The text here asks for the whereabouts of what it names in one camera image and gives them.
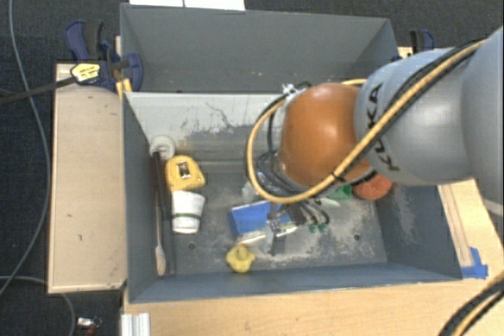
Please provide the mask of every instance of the yellow object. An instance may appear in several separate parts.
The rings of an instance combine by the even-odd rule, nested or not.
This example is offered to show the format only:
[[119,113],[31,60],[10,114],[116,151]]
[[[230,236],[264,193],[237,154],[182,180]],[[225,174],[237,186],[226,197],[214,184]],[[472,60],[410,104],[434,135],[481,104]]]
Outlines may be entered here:
[[171,191],[193,190],[205,186],[205,177],[189,156],[174,156],[166,163],[166,181]]
[[237,273],[248,272],[254,260],[255,255],[241,244],[233,246],[226,255],[226,262]]
[[483,44],[484,40],[475,42],[472,45],[467,46],[457,54],[449,57],[442,63],[440,63],[436,68],[430,71],[425,77],[418,80],[408,91],[406,91],[399,100],[393,104],[382,117],[375,123],[368,133],[361,139],[361,141],[354,147],[354,149],[348,154],[348,156],[336,167],[336,169],[329,174],[325,179],[320,181],[317,185],[301,192],[300,194],[295,194],[292,196],[276,196],[270,194],[268,191],[264,190],[258,181],[258,177],[255,172],[254,167],[254,141],[258,135],[259,129],[262,124],[275,113],[283,104],[285,104],[285,98],[272,106],[268,111],[261,115],[258,121],[252,127],[252,131],[249,134],[249,138],[246,141],[246,169],[248,172],[248,177],[250,183],[254,189],[260,194],[264,199],[272,201],[275,203],[295,203],[297,201],[302,201],[319,194],[322,190],[325,190],[328,186],[332,185],[337,178],[339,178],[342,173],[350,167],[354,162],[355,158],[361,154],[364,149],[371,143],[371,141],[379,134],[379,132],[392,120],[392,118],[402,109],[406,107],[406,104],[410,102],[420,90],[427,86],[431,81],[433,81],[437,76],[443,74],[451,65],[458,63],[465,56],[476,50],[479,46]]

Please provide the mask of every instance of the small object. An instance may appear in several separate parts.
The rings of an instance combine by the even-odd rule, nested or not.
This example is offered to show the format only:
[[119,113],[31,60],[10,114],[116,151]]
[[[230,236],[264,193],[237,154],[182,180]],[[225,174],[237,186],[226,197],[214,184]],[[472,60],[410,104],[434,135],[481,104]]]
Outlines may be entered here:
[[345,201],[352,197],[352,186],[350,184],[338,187],[334,192],[327,196],[327,199],[333,201]]
[[70,74],[77,84],[94,84],[100,80],[100,70],[97,63],[79,63],[70,69]]
[[174,156],[166,163],[166,180],[170,190],[193,190],[205,186],[199,166],[189,156]]
[[226,255],[226,262],[237,273],[247,273],[254,260],[255,255],[241,244],[233,246]]
[[175,155],[176,144],[169,136],[159,135],[150,142],[149,153],[152,156],[154,153],[159,153],[163,161],[168,161]]
[[120,316],[120,334],[121,336],[150,336],[150,313],[122,314]]
[[319,224],[318,225],[318,231],[322,234],[325,234],[328,230],[328,225],[327,224]]
[[168,223],[168,232],[166,234],[167,249],[163,248],[163,206],[166,207],[166,216],[171,217],[171,203],[166,201],[166,188],[165,188],[165,165],[163,163],[161,153],[155,151],[152,153],[152,173],[154,177],[154,208],[156,219],[156,238],[157,245],[154,249],[156,257],[156,272],[157,275],[163,276],[166,270],[169,270],[170,275],[175,275],[175,240],[172,236],[171,221]]
[[376,174],[371,179],[354,186],[354,194],[360,199],[375,201],[388,194],[393,185],[389,178]]
[[[76,20],[65,28],[66,45],[73,60],[78,63],[77,69],[72,70],[72,76],[78,84],[101,87],[112,92],[121,80],[129,79],[132,90],[138,91],[143,81],[143,65],[139,55],[131,53],[121,60],[115,49],[107,41],[101,40],[102,29],[103,21],[100,20]],[[79,67],[82,64],[93,68]]]
[[102,319],[95,316],[94,318],[77,318],[77,326],[87,329],[86,336],[95,336],[98,328],[102,325]]
[[[233,237],[237,238],[255,231],[264,230],[270,209],[270,201],[256,201],[232,208],[228,214],[228,222]],[[288,214],[279,217],[278,220],[281,225],[288,225],[291,222]]]
[[180,234],[196,234],[201,222],[205,197],[175,190],[172,192],[172,230]]
[[156,270],[157,275],[162,277],[166,273],[166,255],[163,249],[163,215],[161,211],[161,203],[159,201],[159,194],[156,192],[155,207],[156,207],[156,238],[157,245],[154,250],[156,253]]
[[428,30],[416,28],[409,30],[409,39],[414,54],[435,49],[434,36]]

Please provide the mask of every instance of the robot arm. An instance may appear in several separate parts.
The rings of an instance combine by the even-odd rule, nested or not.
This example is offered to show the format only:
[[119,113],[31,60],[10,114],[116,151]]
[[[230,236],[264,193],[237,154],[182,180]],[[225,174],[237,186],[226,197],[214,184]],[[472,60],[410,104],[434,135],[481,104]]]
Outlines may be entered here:
[[359,180],[369,166],[395,183],[436,185],[474,177],[502,203],[502,28],[452,50],[423,52],[386,65],[360,90],[321,84],[287,107],[277,168],[297,194],[277,196],[258,182],[258,128],[247,142],[252,185],[270,201],[294,203],[335,181]]

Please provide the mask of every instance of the wooden table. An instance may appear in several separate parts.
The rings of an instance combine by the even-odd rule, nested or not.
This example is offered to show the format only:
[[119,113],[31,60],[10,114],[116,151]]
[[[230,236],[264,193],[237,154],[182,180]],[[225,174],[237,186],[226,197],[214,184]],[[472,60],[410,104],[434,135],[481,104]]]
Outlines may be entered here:
[[[502,244],[473,181],[451,185],[465,236],[488,265],[488,279],[504,269]],[[450,316],[484,288],[465,279],[406,286],[130,305],[150,313],[151,334],[161,335],[436,335]],[[501,301],[468,335],[502,334]]]
[[[65,66],[60,66],[62,75],[68,74],[67,70]],[[115,136],[119,127],[116,118],[118,100],[112,93],[100,92],[99,89],[90,87],[68,87],[66,90],[67,92],[57,92],[60,106],[68,107],[65,107],[68,110],[65,113],[66,120],[80,116],[72,113],[75,110],[72,108],[75,108],[75,105],[82,106],[82,100],[85,100],[86,105],[98,108],[101,114],[108,113],[113,119],[100,120],[94,131],[89,130],[87,121],[72,120],[72,130],[81,133],[81,142],[83,137],[89,137],[89,142],[93,141],[93,138],[101,141],[97,142],[94,148],[84,148],[82,153],[75,153],[71,143],[72,138],[76,137],[70,136],[68,131],[63,131],[65,136],[62,138],[59,135],[58,143],[55,144],[55,150],[58,151],[55,154],[55,163],[61,168],[61,162],[66,162],[76,169],[86,167],[87,162],[93,162],[96,169],[108,172],[107,176],[98,175],[98,179],[104,182],[100,183],[98,188],[107,192],[88,195],[87,200],[80,201],[79,208],[76,209],[74,205],[78,201],[75,195],[87,193],[78,192],[75,186],[86,187],[86,183],[77,181],[72,185],[72,192],[67,192],[66,188],[56,186],[59,184],[56,179],[66,183],[71,178],[75,179],[75,172],[60,169],[59,174],[55,176],[51,209],[49,291],[58,293],[119,288],[126,276],[126,253],[124,206],[119,204],[120,181],[117,178],[120,174],[120,158],[117,157],[119,146]],[[95,96],[98,94],[100,98],[106,98],[106,102],[95,105]],[[62,111],[63,109],[59,109],[57,113],[61,115]],[[100,150],[97,155],[89,153],[89,150],[96,151],[98,146]],[[99,165],[93,160],[97,157],[100,158]],[[110,176],[111,172],[115,172],[114,177]],[[469,245],[479,250],[483,263],[489,267],[491,279],[504,269],[504,253],[476,185],[473,181],[468,181],[450,188],[454,192],[465,237]],[[79,214],[73,214],[72,208]],[[111,215],[110,209],[115,209],[115,213]],[[90,264],[90,256],[97,257],[92,260],[93,264]],[[149,312],[153,336],[425,336],[438,334],[452,313],[484,288],[486,282],[466,279],[407,286],[144,305],[130,305],[125,296],[124,312]],[[500,330],[504,329],[503,314],[504,303],[501,302],[468,334],[501,334]]]

